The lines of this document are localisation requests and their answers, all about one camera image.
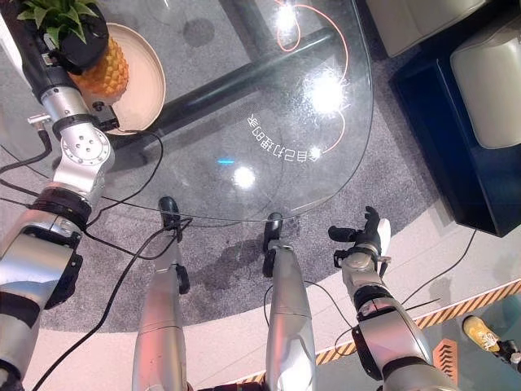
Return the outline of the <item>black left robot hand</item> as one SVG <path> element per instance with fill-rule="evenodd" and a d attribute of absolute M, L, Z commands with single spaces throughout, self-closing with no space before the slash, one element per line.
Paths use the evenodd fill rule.
<path fill-rule="evenodd" d="M 21 73 L 41 102 L 49 89 L 77 85 L 108 52 L 107 22 L 95 1 L 6 1 L 2 37 L 14 42 Z"/>

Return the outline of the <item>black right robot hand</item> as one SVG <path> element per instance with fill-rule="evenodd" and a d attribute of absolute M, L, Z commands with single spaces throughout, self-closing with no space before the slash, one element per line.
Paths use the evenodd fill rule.
<path fill-rule="evenodd" d="M 379 256 L 387 254 L 391 241 L 391 224 L 381 218 L 375 208 L 366 206 L 366 224 L 362 230 L 347 227 L 330 226 L 330 239 L 339 243 L 370 244 L 377 249 Z"/>

